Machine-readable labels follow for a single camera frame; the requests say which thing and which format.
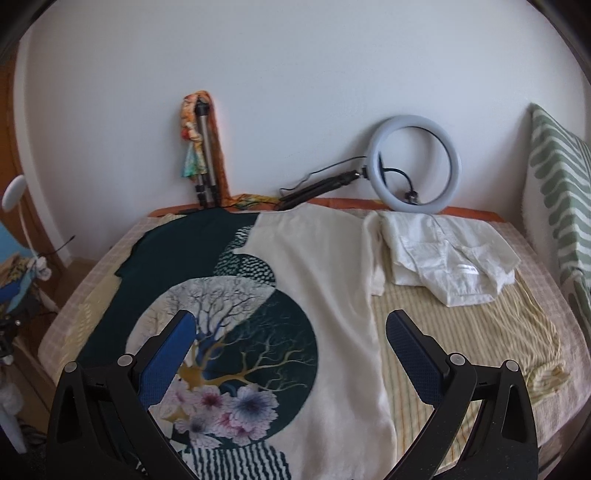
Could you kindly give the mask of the blue ironing board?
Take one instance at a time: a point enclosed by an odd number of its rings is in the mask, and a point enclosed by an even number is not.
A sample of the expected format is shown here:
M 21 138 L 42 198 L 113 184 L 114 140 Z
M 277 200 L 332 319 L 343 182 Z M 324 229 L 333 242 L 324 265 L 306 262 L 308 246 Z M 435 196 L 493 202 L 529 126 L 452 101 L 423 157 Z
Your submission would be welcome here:
M 1 225 L 1 315 L 14 310 L 27 293 L 34 272 L 33 254 Z

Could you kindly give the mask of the green white striped pillow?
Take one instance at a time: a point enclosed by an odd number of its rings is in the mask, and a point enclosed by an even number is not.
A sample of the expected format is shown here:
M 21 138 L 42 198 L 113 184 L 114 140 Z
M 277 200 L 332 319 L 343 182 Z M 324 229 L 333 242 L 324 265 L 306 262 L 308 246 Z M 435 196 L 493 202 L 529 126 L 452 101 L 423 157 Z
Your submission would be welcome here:
M 534 250 L 571 309 L 590 321 L 590 146 L 537 104 L 522 213 Z

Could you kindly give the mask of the pink checked mattress cover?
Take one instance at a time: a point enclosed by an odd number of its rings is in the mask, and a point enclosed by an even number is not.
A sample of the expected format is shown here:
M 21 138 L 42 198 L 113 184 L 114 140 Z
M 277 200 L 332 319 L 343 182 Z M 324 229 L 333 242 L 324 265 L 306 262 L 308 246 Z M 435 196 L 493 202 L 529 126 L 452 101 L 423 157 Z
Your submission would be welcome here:
M 38 358 L 52 380 L 76 358 L 106 311 L 119 279 L 115 272 L 147 231 L 174 220 L 168 213 L 139 221 L 98 262 L 61 309 L 43 337 Z M 496 366 L 512 358 L 523 369 L 532 400 L 541 460 L 559 453 L 566 426 L 590 397 L 590 356 L 575 316 L 546 267 L 511 224 L 494 223 L 521 259 L 516 282 L 492 303 L 447 308 L 427 289 L 394 286 L 373 300 L 383 328 L 388 313 L 402 308 L 445 349 Z

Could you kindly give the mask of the silver folded tripod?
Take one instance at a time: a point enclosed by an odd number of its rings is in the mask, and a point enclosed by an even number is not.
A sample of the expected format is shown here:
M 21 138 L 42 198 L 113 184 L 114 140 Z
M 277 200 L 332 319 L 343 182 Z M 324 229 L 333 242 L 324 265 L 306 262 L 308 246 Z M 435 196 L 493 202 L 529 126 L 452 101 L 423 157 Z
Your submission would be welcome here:
M 207 185 L 211 191 L 211 198 L 215 207 L 221 207 L 221 194 L 219 193 L 217 179 L 214 170 L 213 154 L 211 148 L 211 136 L 208 128 L 208 115 L 211 106 L 198 98 L 195 102 L 194 114 L 197 120 L 197 130 L 201 136 L 202 152 L 206 166 Z

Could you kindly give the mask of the colourful orange scarf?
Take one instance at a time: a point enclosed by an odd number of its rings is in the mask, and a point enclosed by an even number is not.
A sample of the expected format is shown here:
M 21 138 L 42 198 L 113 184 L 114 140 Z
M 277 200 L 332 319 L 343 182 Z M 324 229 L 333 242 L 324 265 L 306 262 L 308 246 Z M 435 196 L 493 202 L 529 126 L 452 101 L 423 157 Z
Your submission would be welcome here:
M 231 195 L 214 103 L 207 91 L 200 90 L 183 98 L 180 130 L 187 145 L 181 176 L 193 186 L 197 210 L 224 207 L 243 211 L 276 207 L 279 201 L 273 197 Z

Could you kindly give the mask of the green cream tree print t-shirt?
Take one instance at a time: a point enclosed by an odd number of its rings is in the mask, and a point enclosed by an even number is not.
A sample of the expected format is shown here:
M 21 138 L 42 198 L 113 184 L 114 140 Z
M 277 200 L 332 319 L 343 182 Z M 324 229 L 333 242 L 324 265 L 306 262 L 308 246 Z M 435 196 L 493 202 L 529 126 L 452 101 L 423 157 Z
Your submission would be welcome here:
M 211 210 L 147 232 L 81 349 L 135 354 L 180 310 L 192 340 L 150 413 L 200 479 L 381 479 L 397 441 L 372 311 L 379 217 Z

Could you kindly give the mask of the white crumpled shirt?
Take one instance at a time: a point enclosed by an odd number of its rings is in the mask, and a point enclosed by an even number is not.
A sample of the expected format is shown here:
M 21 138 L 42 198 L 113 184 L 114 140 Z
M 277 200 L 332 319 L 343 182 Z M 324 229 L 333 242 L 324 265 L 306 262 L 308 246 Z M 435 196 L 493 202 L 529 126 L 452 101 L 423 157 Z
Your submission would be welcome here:
M 425 287 L 447 307 L 490 303 L 515 283 L 521 259 L 485 221 L 383 212 L 381 227 L 393 282 Z

